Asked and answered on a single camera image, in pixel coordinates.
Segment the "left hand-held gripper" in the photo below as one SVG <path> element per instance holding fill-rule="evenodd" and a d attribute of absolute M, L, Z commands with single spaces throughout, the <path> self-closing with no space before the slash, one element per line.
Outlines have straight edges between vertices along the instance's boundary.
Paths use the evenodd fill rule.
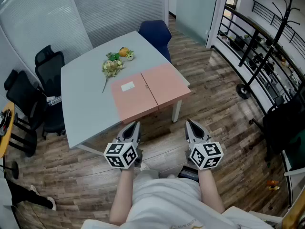
<path fill-rule="evenodd" d="M 128 169 L 131 165 L 140 168 L 142 164 L 142 150 L 138 148 L 141 140 L 141 123 L 134 121 L 125 126 L 108 143 L 103 153 L 112 168 Z"/>

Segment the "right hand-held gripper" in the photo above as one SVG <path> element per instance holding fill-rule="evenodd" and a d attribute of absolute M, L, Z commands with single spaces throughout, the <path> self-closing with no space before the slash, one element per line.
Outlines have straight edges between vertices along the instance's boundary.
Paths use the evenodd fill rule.
<path fill-rule="evenodd" d="M 185 151 L 189 167 L 204 170 L 219 165 L 224 156 L 221 144 L 210 139 L 205 127 L 194 120 L 186 120 L 185 135 L 189 145 Z"/>

